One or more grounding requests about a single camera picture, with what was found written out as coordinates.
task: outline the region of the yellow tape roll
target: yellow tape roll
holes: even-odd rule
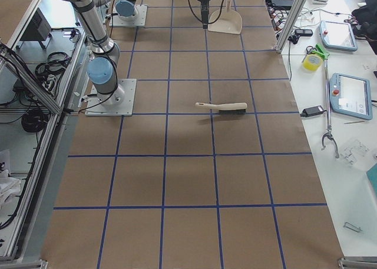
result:
[[[315,71],[318,69],[318,67],[320,67],[320,65],[322,64],[322,58],[319,57],[318,55],[316,54],[309,54],[305,57],[302,65],[304,66],[304,68],[310,70],[310,71]]]

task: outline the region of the tablet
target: tablet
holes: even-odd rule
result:
[[[344,51],[356,51],[355,36],[348,23],[321,21],[319,34],[325,47]]]
[[[373,118],[371,88],[367,79],[335,73],[329,91],[335,112],[365,120]]]

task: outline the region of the brush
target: brush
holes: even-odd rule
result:
[[[220,114],[245,114],[247,103],[209,104],[197,102],[196,107],[219,110]]]

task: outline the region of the dustpan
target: dustpan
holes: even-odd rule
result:
[[[226,0],[226,10],[221,13],[220,18],[213,24],[211,22],[215,21],[220,14],[220,10],[216,10],[212,13],[208,30],[211,32],[225,32],[227,34],[241,34],[242,30],[242,17],[241,15],[232,9],[230,9],[230,2],[232,0]]]

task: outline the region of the dustpan handle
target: dustpan handle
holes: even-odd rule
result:
[[[226,0],[226,11],[229,12],[230,10],[230,3],[232,2],[232,0]]]

